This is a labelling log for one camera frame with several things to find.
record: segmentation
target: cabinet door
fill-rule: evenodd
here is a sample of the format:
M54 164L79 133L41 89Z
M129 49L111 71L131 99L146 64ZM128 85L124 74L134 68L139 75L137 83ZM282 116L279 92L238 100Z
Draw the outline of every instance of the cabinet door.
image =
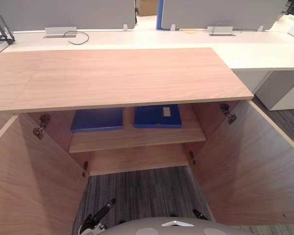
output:
M190 161L215 219L294 223L294 143L251 101L231 113Z
M27 114L0 130L0 235L68 235L87 177Z

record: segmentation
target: floor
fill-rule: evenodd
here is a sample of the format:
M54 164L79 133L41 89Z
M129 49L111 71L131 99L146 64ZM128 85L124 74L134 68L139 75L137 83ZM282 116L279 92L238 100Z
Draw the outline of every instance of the floor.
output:
M294 110L268 111L257 97L253 101L294 141ZM117 202L102 220L108 228L145 217L195 217L193 208L213 219L189 167L133 171L89 178L73 235L89 213L94 214L113 197ZM254 235L294 235L294 224L237 228Z
M269 111L256 96L253 102L294 141L294 109Z
M73 235L89 213L110 199L116 204L102 223L108 228L121 221L146 217L193 217L197 209L212 219L205 198L188 166L140 170L89 178L73 226Z

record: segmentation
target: white desk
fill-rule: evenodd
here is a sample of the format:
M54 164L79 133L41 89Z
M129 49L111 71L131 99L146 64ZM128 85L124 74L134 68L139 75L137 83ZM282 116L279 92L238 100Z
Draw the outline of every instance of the white desk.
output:
M17 43L3 52L212 47L254 93L269 77L270 71L294 71L294 37L287 33L294 24L294 16L283 16L271 30L235 32L235 37L212 37L203 30L194 34L157 31L155 16L138 18L138 22L134 30L127 32L87 30L90 39L80 46L72 45L68 40L81 42L85 35L68 39L44 38L43 31L16 33Z

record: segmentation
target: cabinet hinge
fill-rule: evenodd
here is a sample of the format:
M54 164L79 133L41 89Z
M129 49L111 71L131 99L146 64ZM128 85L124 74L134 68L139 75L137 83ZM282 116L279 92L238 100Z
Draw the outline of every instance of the cabinet hinge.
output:
M39 126L37 128L33 129L33 134L38 138L42 139L43 138L43 130L47 128L49 122L50 122L51 116L49 114L44 114L41 115L39 118Z
M193 151L188 151L188 155L190 156L190 160L191 160L191 163L193 164L193 165L195 165L196 164L196 160L194 159L194 153L193 153Z
M229 108L230 106L228 104L221 104L220 108L223 112L223 114L227 117L227 122L231 125L236 119L236 115L235 114L230 114Z
M88 161L84 162L84 171L82 172L83 177L86 176L87 169L88 169Z

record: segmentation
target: blue folder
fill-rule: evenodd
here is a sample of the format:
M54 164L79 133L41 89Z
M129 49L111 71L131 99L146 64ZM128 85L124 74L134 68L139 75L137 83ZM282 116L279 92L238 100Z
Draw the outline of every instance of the blue folder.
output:
M123 108L77 110L72 122L73 133L123 129Z
M182 128L178 105L137 107L134 126L136 128Z

